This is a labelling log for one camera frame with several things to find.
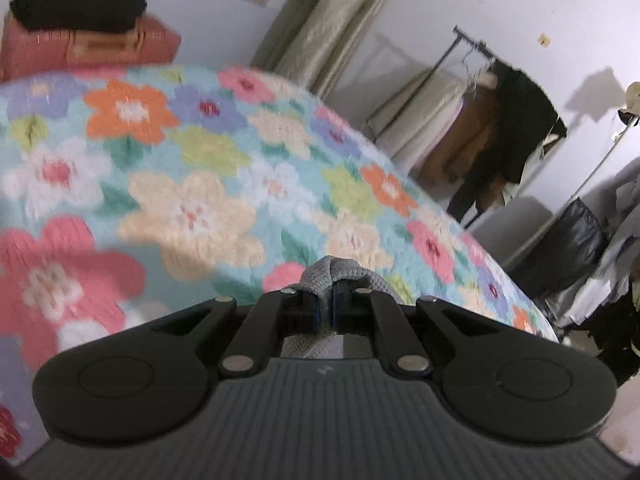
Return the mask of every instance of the white wall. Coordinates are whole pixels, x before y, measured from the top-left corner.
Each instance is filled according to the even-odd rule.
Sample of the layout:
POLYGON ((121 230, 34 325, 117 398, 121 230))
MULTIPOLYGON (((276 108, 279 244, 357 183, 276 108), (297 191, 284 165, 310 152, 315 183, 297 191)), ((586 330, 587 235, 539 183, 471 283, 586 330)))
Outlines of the white wall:
MULTIPOLYGON (((4 15, 10 0, 0 0, 4 15)), ((248 64, 285 0, 147 0, 153 13, 182 35, 176 61, 248 64)))
MULTIPOLYGON (((360 124, 420 65, 433 64, 459 25, 538 82, 567 125, 580 115, 576 108, 591 112, 596 120, 586 115, 576 121, 564 146, 523 188, 529 198, 476 230, 481 243, 503 259, 545 220, 547 210, 555 212, 571 196, 612 144, 621 124, 614 112, 624 102, 622 89, 640 79, 640 32, 634 23, 639 8, 640 0, 388 0, 328 101, 360 124), (552 40, 548 48, 537 43, 543 32, 552 40), (540 204, 530 211, 534 201, 540 204)), ((598 179, 639 155, 640 136, 632 132, 598 179)))

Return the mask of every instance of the hanging clothes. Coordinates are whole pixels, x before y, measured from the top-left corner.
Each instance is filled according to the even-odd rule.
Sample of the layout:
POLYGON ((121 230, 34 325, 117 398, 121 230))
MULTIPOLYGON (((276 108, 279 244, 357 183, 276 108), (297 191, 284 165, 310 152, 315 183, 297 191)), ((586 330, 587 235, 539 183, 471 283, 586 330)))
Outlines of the hanging clothes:
POLYGON ((464 178, 494 138, 500 104, 494 90, 478 87, 442 140, 427 156, 418 180, 425 186, 464 178))
POLYGON ((488 188, 496 193, 507 182, 519 184, 529 155, 545 137, 566 136, 566 127, 551 101, 524 72, 499 60, 492 66, 492 72, 498 77, 497 131, 492 142, 475 158, 449 203, 447 212, 458 221, 488 188))
POLYGON ((462 108, 465 84, 447 72, 437 72, 428 83, 425 70, 376 110, 362 127, 396 165, 408 174, 447 133, 462 108), (406 106, 397 121, 392 118, 406 106))

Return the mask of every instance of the round button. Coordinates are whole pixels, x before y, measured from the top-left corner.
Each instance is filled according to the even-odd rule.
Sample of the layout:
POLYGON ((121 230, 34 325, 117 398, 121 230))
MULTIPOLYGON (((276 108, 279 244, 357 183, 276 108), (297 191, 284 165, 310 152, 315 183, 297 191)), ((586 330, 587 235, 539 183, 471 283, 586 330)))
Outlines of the round button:
POLYGON ((153 368, 133 357, 105 357, 85 366, 78 377, 84 391, 102 399, 132 397, 153 380, 153 368))
POLYGON ((403 355, 398 359, 398 367, 405 372, 423 372, 429 368, 429 361, 421 355, 403 355))
POLYGON ((254 360, 246 355, 230 355, 222 360, 222 367, 230 372, 245 372, 254 365, 254 360))
POLYGON ((551 400, 571 387, 571 375, 561 365, 539 358, 526 358, 503 365, 496 375, 498 386, 527 400, 551 400))

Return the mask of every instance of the black folded clothes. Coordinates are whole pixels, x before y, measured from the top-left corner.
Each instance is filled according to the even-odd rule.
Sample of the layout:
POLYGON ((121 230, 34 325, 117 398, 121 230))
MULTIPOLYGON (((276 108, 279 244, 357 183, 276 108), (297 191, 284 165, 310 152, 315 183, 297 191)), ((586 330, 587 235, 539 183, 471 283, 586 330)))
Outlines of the black folded clothes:
POLYGON ((124 34, 136 27, 146 0, 12 0, 11 12, 27 30, 89 30, 124 34))

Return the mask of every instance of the metal pole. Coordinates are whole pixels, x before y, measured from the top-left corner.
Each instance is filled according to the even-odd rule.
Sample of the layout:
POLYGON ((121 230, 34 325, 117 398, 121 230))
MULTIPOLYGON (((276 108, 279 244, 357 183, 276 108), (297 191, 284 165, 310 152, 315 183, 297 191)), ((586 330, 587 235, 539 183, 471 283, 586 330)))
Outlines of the metal pole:
POLYGON ((486 47, 486 43, 484 41, 476 41, 473 38, 470 38, 469 35, 464 30, 460 30, 457 25, 453 28, 453 32, 454 34, 462 37, 463 40, 474 47, 478 52, 480 52, 480 54, 482 54, 486 58, 491 59, 493 57, 497 57, 486 47))
POLYGON ((521 245, 520 248, 515 253, 513 253, 509 258, 507 258, 507 260, 501 265, 501 267, 504 270, 513 270, 515 266, 520 262, 520 260, 524 259, 524 255, 526 255, 526 253, 530 249, 532 249, 533 246, 542 239, 542 237, 546 234, 547 231, 549 231, 549 229, 556 222, 556 220, 558 220, 558 218, 562 216, 562 213, 564 213, 565 210, 571 205, 571 202, 573 202, 576 198, 579 198, 580 192, 587 186, 587 184, 591 180, 591 177, 593 177, 596 173, 598 173, 598 170, 602 166, 604 166, 604 163, 609 158, 609 155, 611 155, 615 147, 625 137, 625 134, 637 123, 638 119, 639 119, 638 116, 633 116, 631 120, 628 122, 628 124, 626 125, 626 128, 624 129, 624 131, 614 136, 613 146, 609 148, 609 151, 604 156, 604 158, 600 161, 600 163, 595 167, 593 171, 591 171, 591 173, 585 179, 585 181, 582 184, 580 184, 580 187, 576 191, 574 191, 574 193, 569 197, 569 200, 567 200, 564 203, 564 205, 556 212, 556 214, 553 215, 544 224, 542 224, 542 226, 538 228, 538 230, 533 234, 533 236, 531 236, 523 245, 521 245))
POLYGON ((385 127, 385 130, 389 130, 398 120, 398 118, 404 113, 404 111, 409 107, 411 101, 414 100, 414 97, 418 95, 418 93, 424 88, 424 86, 429 82, 429 80, 436 73, 436 70, 440 68, 440 66, 444 63, 444 60, 449 57, 449 54, 453 52, 462 41, 462 37, 458 35, 456 39, 451 43, 451 46, 447 49, 447 51, 443 54, 443 56, 438 60, 438 62, 434 65, 431 71, 427 74, 427 77, 424 78, 423 82, 421 82, 418 87, 412 92, 409 98, 404 102, 404 104, 400 107, 400 109, 396 112, 396 114, 392 117, 392 119, 388 122, 385 127))

